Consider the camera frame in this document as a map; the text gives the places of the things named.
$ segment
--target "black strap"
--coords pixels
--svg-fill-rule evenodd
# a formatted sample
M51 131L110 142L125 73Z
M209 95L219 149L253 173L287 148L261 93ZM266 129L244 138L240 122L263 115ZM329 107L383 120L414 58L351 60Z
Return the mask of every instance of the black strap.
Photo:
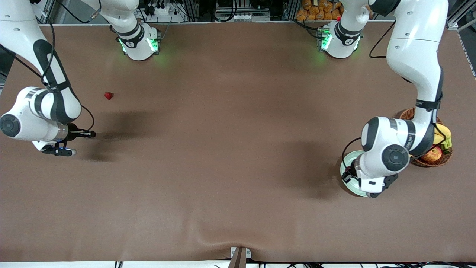
M121 38L120 40L124 45L126 45L128 48L135 48L137 47L137 44L144 38L144 27L142 25L140 26L140 33L131 39L124 39Z
M342 44L344 46L350 46L352 45L357 39L360 37L360 31L348 31L342 25L340 25L340 22L338 22L334 28L334 33L336 34L337 39L341 40Z
M440 108L441 99L443 98L443 92L440 94L440 97L435 102L427 102L422 100L416 100L416 107L428 109L428 110L438 110Z
M134 34L135 32L137 32L137 30L139 29L139 22L137 22L136 26L134 27L134 29L128 31L128 32L118 32L114 29L114 31L116 31L116 34L122 36L122 37L125 37L125 36L130 36L132 34Z

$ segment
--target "round joint cap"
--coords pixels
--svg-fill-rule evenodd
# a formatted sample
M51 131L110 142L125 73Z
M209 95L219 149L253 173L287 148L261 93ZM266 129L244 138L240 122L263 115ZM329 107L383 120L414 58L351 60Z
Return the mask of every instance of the round joint cap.
M20 133L20 122L12 114L5 114L0 118L0 128L8 137L15 137Z
M407 150L401 145L390 145L382 153L382 162L385 167L393 172L405 168L408 164L409 156Z

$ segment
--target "banana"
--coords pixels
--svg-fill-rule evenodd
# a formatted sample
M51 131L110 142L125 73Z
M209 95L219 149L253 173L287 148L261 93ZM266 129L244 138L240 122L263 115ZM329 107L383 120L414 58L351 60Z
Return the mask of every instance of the banana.
M438 134L435 134L435 139L433 140L433 144L438 144L440 142L442 142L444 140L444 138Z
M439 144L441 143L441 148L443 150L448 150L450 147L453 147L453 142L451 141L451 131L443 126L442 124L436 124L438 129L435 128L435 137L433 140L433 144ZM446 136L446 140L444 140L443 135L440 133L443 133Z
M438 129L446 136L447 139L451 138L451 131L449 128L443 126L442 124L436 124ZM441 135L440 131L435 128L435 134Z

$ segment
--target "white plate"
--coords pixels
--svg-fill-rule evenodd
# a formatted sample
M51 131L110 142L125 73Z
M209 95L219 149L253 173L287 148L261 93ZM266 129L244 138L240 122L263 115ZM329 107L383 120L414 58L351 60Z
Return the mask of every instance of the white plate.
M349 154L347 154L344 157L344 161L346 162L346 165L350 166L350 163L352 163L352 161L354 159L356 159L359 155L361 155L363 153L364 153L364 151L353 151L353 152L350 152ZM346 167L344 166L344 163L342 162L342 163L340 163L340 174L343 175L345 171L346 171ZM343 182L352 193L354 193L358 196L367 197L366 192L363 192L363 191L359 190L358 181L356 179L351 177L350 181L348 183L346 183L345 181L343 181Z

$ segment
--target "yellow banana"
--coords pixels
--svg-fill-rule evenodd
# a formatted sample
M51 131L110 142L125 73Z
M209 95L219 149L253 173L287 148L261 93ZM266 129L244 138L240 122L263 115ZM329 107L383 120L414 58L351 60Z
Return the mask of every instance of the yellow banana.
M433 144L438 144L440 142L442 142L444 140L444 138L438 134L435 134L435 139L433 140Z
M435 128L435 134L441 135L440 131L446 136L447 139L451 138L451 131L449 128L443 126L442 124L436 124L438 129Z

